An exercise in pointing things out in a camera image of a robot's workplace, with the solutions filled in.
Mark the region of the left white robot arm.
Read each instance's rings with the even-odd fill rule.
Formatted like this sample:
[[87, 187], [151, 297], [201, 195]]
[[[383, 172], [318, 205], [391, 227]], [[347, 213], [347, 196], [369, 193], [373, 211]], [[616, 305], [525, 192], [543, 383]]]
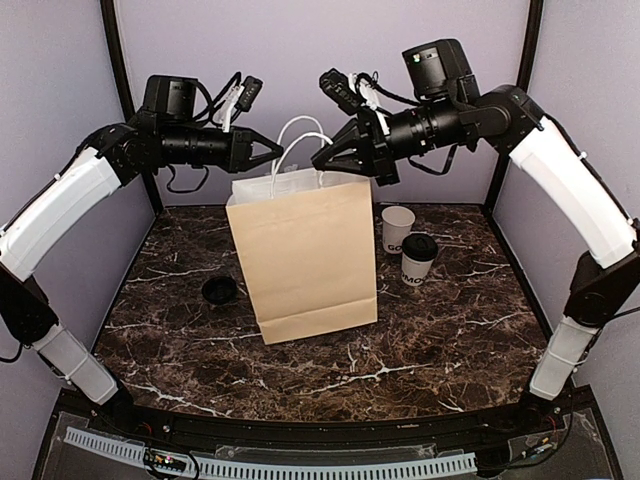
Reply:
[[117, 378], [61, 323], [33, 274], [51, 248], [93, 207], [138, 176], [189, 165], [243, 173], [282, 155], [282, 147], [235, 125], [262, 80], [236, 73], [216, 97], [195, 78], [153, 75], [138, 111], [102, 127], [69, 163], [1, 228], [1, 318], [22, 347], [34, 349], [96, 405], [120, 436], [141, 427]]

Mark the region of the black plastic cup lid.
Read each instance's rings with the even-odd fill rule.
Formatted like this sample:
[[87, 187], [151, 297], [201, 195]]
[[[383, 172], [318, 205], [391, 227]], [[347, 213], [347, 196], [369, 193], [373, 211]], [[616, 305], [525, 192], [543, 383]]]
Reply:
[[436, 241], [426, 233], [413, 232], [402, 242], [403, 254], [418, 262], [434, 260], [439, 252]]

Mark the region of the white paper coffee cup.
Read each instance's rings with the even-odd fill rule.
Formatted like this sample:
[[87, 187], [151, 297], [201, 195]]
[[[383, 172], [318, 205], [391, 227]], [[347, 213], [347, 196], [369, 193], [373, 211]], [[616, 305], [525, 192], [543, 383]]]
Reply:
[[431, 270], [432, 264], [433, 259], [421, 261], [403, 254], [401, 261], [402, 282], [412, 287], [423, 285]]

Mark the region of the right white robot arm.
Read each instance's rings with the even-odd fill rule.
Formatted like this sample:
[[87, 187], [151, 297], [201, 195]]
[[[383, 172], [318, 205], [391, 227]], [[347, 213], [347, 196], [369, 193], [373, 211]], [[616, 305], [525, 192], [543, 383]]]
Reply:
[[424, 154], [491, 145], [528, 174], [587, 245], [578, 260], [563, 316], [537, 364], [528, 396], [510, 413], [521, 434], [549, 416], [548, 401], [562, 391], [602, 328], [623, 312], [639, 285], [639, 223], [629, 216], [566, 130], [527, 93], [502, 85], [481, 93], [462, 45], [441, 39], [404, 51], [414, 96], [402, 112], [381, 111], [380, 85], [365, 73], [331, 69], [322, 92], [349, 121], [312, 158], [319, 171], [396, 184], [396, 164], [417, 165]]

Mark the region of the brown paper bag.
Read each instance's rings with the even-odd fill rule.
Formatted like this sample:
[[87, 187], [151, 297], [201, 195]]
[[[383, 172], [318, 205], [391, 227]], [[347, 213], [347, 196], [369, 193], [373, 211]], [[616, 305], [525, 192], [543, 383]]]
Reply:
[[226, 213], [256, 321], [277, 344], [378, 319], [365, 177], [313, 168], [235, 181]]

